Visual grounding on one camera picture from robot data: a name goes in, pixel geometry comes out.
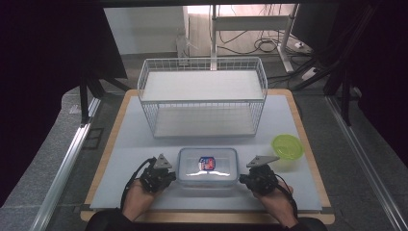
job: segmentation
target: yellow-green bowl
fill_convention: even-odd
[[[303,155],[303,145],[297,137],[283,134],[271,143],[275,154],[284,160],[297,160]]]

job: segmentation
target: wall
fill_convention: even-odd
[[[120,55],[176,52],[180,31],[188,31],[187,7],[113,8],[105,14]]]

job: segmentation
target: aluminum rail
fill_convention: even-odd
[[[326,96],[326,100],[330,106],[330,109],[337,119],[345,138],[347,139],[350,147],[352,148],[357,161],[360,164],[363,172],[366,174],[367,179],[369,180],[372,189],[374,190],[375,195],[377,196],[379,202],[381,203],[388,219],[391,222],[395,231],[408,231],[408,226],[402,214],[396,205],[393,196],[387,190],[386,186],[382,182],[378,173],[376,172],[374,166],[372,165],[369,156],[364,150],[363,146],[358,141],[356,135],[354,134],[351,127],[342,119],[341,114],[339,113],[340,107],[336,102],[335,96]]]
[[[89,123],[87,123],[84,127],[78,128],[75,137],[65,154],[64,160],[61,163],[60,169],[58,170],[57,175],[55,176],[54,181],[38,210],[37,216],[30,228],[31,231],[46,229],[48,222],[54,213],[55,207],[60,200],[61,194],[63,193],[66,181],[69,178],[69,174],[75,165],[75,161],[81,150],[82,144],[84,143],[85,137],[88,134],[91,120],[96,113],[99,103],[100,100],[96,98],[93,98],[90,102]]]

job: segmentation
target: white wire basket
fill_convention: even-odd
[[[155,138],[239,137],[256,135],[268,84],[256,57],[150,59],[138,91]]]

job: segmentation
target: plastic container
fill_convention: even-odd
[[[275,137],[271,143],[276,155],[283,160],[297,160],[303,155],[303,145],[297,137],[283,134]]]
[[[186,187],[224,188],[238,181],[234,148],[183,148],[179,152],[177,181]]]

